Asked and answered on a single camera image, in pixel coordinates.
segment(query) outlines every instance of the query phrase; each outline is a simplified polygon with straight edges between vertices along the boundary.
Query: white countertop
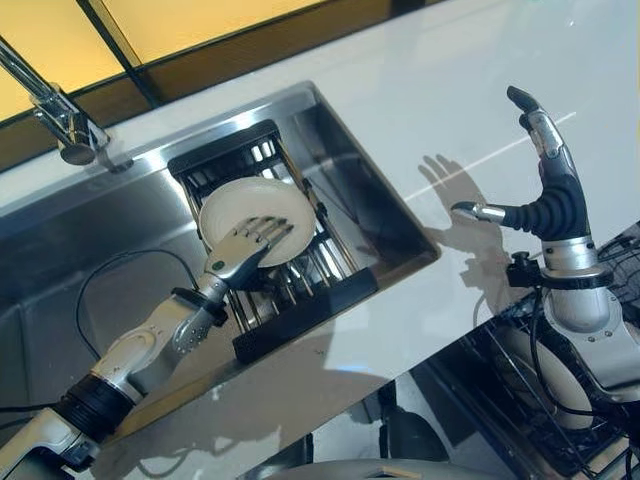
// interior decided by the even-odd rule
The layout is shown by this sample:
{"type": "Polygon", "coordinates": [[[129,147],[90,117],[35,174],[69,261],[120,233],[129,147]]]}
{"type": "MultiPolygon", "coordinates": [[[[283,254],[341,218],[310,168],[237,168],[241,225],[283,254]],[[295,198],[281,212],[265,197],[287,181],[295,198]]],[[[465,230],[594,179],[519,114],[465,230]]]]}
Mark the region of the white countertop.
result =
{"type": "MultiPolygon", "coordinates": [[[[506,98],[509,84],[557,120],[595,241],[640,219],[637,18],[630,0],[449,0],[110,129],[114,148],[141,150],[311,80],[441,257],[110,446],[93,475],[235,477],[517,298],[506,286],[505,252],[537,252],[539,243],[491,225],[452,224],[445,208],[480,192],[510,204],[539,194],[535,151],[506,98]]],[[[44,195],[54,180],[86,175],[61,165],[51,153],[0,175],[0,212],[34,190],[44,195]]]]}

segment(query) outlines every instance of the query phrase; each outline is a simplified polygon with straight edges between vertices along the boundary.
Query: robotic hand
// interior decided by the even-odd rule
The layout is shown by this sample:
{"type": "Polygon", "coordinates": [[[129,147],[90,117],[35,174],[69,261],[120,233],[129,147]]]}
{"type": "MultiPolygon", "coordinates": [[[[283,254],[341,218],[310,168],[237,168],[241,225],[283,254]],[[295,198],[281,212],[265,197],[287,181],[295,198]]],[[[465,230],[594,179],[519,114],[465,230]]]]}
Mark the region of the robotic hand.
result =
{"type": "Polygon", "coordinates": [[[0,449],[0,479],[70,478],[63,466],[88,468],[100,443],[131,409],[169,378],[212,326],[222,326],[227,291],[242,288],[267,251],[292,229],[284,218],[261,217],[229,232],[207,258],[198,290],[174,289],[53,408],[42,410],[0,449]]]}
{"type": "MultiPolygon", "coordinates": [[[[527,252],[518,252],[507,269],[509,283],[544,287],[549,324],[571,342],[600,396],[637,410],[640,334],[623,321],[620,303],[607,288],[612,274],[598,265],[584,193],[569,149],[549,114],[531,95],[509,87],[507,96],[522,110],[520,125],[540,157],[542,194],[519,207],[459,202],[452,211],[540,238],[545,268],[529,260],[527,252]]],[[[640,440],[640,422],[627,427],[630,436],[640,440]]]]}

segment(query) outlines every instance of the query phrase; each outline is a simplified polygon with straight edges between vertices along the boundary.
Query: wire basket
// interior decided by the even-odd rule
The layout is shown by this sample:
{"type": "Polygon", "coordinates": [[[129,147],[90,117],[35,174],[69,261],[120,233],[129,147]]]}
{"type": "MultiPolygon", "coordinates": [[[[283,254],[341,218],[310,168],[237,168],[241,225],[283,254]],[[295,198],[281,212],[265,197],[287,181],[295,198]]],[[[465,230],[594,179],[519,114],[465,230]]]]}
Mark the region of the wire basket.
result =
{"type": "Polygon", "coordinates": [[[176,157],[168,168],[184,189],[196,220],[214,190],[251,176],[296,185],[315,211],[314,237],[304,252],[283,265],[261,269],[247,290],[228,293],[242,333],[233,340],[238,360],[257,360],[377,289],[371,272],[358,267],[326,207],[291,161],[274,122],[260,122],[176,157]]]}
{"type": "MultiPolygon", "coordinates": [[[[613,271],[614,282],[610,289],[622,304],[625,320],[640,326],[640,227],[635,224],[604,245],[599,250],[599,257],[613,271]]],[[[515,329],[528,337],[534,306],[535,294],[530,294],[459,342],[470,356],[467,361],[481,364],[480,371],[487,373],[480,375],[473,385],[467,382],[465,387],[486,399],[492,415],[502,417],[524,434],[559,474],[569,477],[582,472],[587,477],[597,478],[598,473],[589,469],[589,462],[619,440],[623,432],[601,417],[594,417],[589,428],[563,426],[557,408],[544,395],[535,372],[523,366],[522,359],[510,350],[500,335],[504,329],[515,329]]],[[[594,410],[607,417],[615,414],[619,407],[598,400],[597,392],[593,391],[569,342],[556,334],[542,318],[539,342],[567,367],[588,394],[594,410]]]]}

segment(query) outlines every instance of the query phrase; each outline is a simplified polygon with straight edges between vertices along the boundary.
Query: stainless steel sink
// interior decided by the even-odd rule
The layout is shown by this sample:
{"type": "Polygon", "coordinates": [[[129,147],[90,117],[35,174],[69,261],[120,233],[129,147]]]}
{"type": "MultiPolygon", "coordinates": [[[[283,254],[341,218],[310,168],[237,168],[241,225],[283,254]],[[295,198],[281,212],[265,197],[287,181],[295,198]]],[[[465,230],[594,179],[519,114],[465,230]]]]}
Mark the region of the stainless steel sink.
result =
{"type": "MultiPolygon", "coordinates": [[[[55,401],[91,367],[73,308],[82,280],[112,255],[162,247],[184,257],[196,274],[201,272],[206,252],[193,205],[166,169],[167,162],[264,120],[275,122],[284,148],[299,172],[313,179],[358,268],[369,269],[378,288],[435,260],[418,224],[315,87],[296,85],[178,132],[171,141],[136,155],[121,173],[100,172],[2,219],[0,405],[55,401]],[[356,221],[350,215],[354,211],[356,221]]],[[[84,296],[83,328],[97,349],[105,351],[176,286],[188,286],[187,277],[178,262],[160,254],[106,270],[84,296]]],[[[212,331],[122,431],[130,433],[240,372],[232,340],[246,330],[244,322],[229,321],[212,331]]],[[[11,433],[0,432],[0,441],[11,433]]]]}

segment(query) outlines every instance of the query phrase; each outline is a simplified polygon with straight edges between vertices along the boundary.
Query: faucet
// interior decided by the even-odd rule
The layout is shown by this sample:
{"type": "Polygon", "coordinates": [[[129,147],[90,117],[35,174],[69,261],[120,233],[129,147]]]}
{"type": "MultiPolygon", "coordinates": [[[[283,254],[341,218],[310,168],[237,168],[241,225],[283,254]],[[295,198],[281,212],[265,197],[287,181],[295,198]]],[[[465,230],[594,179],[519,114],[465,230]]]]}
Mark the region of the faucet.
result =
{"type": "Polygon", "coordinates": [[[58,85],[46,82],[2,36],[0,64],[29,92],[34,116],[56,136],[65,162],[88,165],[109,143],[109,135],[58,85]]]}

